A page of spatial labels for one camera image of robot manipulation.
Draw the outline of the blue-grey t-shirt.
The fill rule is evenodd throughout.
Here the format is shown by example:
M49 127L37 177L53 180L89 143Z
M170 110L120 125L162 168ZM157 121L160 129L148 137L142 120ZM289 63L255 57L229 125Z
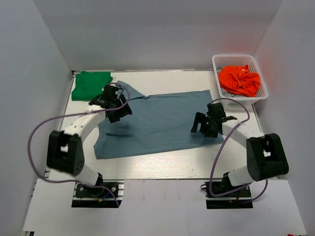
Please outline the blue-grey t-shirt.
M118 81L130 96L132 115L98 125L99 137L94 145L98 160L121 158L181 149L198 148L223 142L222 135L209 138L191 133L195 114L204 113L212 101L208 90L145 96L132 86Z

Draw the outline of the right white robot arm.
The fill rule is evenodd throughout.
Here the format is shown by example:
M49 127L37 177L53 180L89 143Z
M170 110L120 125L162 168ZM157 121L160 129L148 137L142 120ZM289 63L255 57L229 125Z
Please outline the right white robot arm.
M221 103L207 105L208 112L195 114L191 133L216 138L219 134L231 138L246 149L246 165L223 175L221 189L234 196L240 186L286 175L289 165L279 135L251 130L234 116L227 116Z

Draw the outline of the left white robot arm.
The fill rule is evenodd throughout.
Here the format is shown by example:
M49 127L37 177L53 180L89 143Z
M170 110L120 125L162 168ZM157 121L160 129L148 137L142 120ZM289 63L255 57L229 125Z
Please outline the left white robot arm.
M115 123L132 115L128 105L130 93L122 85L105 85L101 94L94 97L86 110L62 131L52 131L49 135L47 167L65 173L78 183L87 186L93 196L103 193L102 175L85 163L83 143L100 123L108 120Z

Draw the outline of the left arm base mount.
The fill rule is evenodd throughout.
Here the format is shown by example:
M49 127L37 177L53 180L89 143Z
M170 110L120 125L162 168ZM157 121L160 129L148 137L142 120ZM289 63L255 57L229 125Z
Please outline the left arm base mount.
M108 188L120 205L124 195L123 180L104 180L103 185ZM118 208L115 199L107 189L89 188L82 184L75 184L72 208Z

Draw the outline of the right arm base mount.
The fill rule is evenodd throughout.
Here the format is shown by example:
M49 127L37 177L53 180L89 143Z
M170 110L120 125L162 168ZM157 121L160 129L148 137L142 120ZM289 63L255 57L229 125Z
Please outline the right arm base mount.
M221 197L211 195L209 191L209 182L204 182L200 189L205 191L207 209L251 209L252 195L250 188L247 186L241 190L235 191Z

